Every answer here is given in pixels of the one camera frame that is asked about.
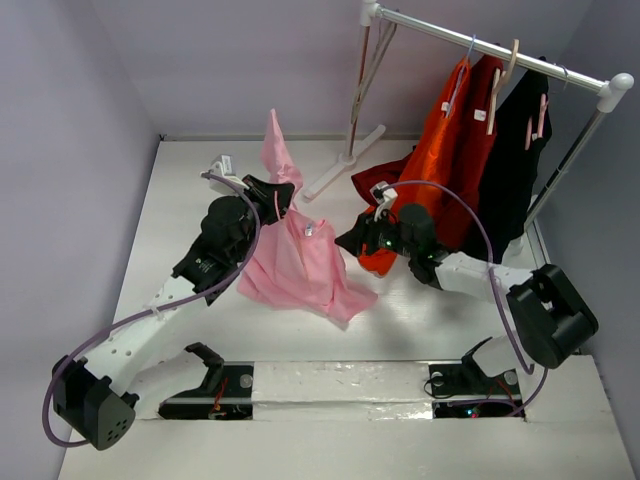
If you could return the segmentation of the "pink t shirt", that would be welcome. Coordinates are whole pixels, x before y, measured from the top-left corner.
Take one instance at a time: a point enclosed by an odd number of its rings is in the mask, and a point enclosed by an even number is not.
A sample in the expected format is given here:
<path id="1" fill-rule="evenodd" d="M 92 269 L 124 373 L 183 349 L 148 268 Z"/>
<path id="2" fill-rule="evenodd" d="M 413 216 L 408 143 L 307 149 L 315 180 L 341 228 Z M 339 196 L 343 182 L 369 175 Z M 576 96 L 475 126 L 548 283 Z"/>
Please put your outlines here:
<path id="1" fill-rule="evenodd" d="M 305 308 L 349 322 L 378 295 L 347 277 L 335 238 L 327 220 L 314 220 L 292 204 L 282 219 L 261 228 L 237 291 L 273 308 Z"/>

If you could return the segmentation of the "pink wire hanger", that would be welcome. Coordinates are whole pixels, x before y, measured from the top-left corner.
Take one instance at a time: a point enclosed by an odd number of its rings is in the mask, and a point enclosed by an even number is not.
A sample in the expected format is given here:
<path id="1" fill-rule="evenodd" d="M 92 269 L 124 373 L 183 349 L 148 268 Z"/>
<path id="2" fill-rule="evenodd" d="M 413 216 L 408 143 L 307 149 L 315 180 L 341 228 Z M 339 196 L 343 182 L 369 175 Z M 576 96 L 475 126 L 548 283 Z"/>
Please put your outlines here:
<path id="1" fill-rule="evenodd" d="M 280 206 L 279 192 L 278 191 L 274 192 L 274 209 L 275 209 L 275 214 L 276 214 L 276 221 L 279 222 L 279 221 L 282 220 L 282 218 L 285 215 L 285 213 L 282 211 L 281 206 Z"/>

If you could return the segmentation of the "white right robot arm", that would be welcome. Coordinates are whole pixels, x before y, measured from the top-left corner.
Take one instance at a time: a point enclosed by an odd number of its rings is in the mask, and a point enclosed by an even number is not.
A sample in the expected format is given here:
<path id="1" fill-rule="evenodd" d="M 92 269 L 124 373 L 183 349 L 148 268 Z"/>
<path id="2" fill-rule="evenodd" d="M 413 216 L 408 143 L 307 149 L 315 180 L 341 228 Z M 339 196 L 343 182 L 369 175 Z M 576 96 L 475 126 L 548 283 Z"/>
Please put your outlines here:
<path id="1" fill-rule="evenodd" d="M 511 268 L 452 251 L 437 240 L 432 218 L 417 204 L 397 215 L 388 209 L 362 213 L 335 243 L 355 257 L 406 257 L 420 283 L 494 302 L 499 311 L 510 313 L 506 331 L 520 354 L 543 368 L 558 368 L 599 329 L 560 267 L 546 263 L 535 270 Z"/>

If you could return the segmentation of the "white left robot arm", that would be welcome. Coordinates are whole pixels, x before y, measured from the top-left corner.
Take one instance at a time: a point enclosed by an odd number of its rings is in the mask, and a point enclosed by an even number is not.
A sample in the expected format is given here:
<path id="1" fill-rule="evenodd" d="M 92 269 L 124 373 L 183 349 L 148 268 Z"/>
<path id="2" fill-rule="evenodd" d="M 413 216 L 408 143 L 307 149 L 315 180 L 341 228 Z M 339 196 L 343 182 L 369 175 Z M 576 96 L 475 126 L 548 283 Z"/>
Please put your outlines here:
<path id="1" fill-rule="evenodd" d="M 247 175 L 231 181 L 211 172 L 231 194 L 216 198 L 201 221 L 200 233 L 168 280 L 144 310 L 86 340 L 53 367 L 42 406 L 47 438 L 63 448 L 70 442 L 52 432 L 56 413 L 80 434 L 78 446 L 106 450 L 125 435 L 141 396 L 135 377 L 187 321 L 211 306 L 253 256 L 262 227 L 286 216 L 295 186 Z"/>

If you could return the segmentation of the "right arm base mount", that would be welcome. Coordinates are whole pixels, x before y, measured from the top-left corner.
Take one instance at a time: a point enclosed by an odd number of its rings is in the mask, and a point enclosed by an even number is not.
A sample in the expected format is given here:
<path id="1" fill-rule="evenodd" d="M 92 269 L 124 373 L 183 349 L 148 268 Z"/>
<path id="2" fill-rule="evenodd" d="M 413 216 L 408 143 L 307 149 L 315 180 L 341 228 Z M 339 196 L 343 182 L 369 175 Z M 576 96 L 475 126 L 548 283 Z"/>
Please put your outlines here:
<path id="1" fill-rule="evenodd" d="M 523 405 L 514 370 L 489 377 L 474 359 L 474 354 L 489 340 L 475 345 L 458 362 L 429 366 L 423 390 L 433 400 L 436 419 L 506 417 Z"/>

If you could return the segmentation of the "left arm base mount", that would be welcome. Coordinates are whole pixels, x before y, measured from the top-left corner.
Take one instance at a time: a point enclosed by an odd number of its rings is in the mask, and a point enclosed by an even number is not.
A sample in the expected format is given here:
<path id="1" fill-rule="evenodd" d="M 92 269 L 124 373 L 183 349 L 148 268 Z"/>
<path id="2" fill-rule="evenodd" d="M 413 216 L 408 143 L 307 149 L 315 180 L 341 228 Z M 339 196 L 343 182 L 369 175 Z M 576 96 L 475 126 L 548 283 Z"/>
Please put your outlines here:
<path id="1" fill-rule="evenodd" d="M 199 384 L 164 400 L 158 415 L 164 420 L 251 420 L 253 418 L 253 362 L 229 362 L 207 345 L 185 347 L 187 359 L 198 358 L 206 368 Z"/>

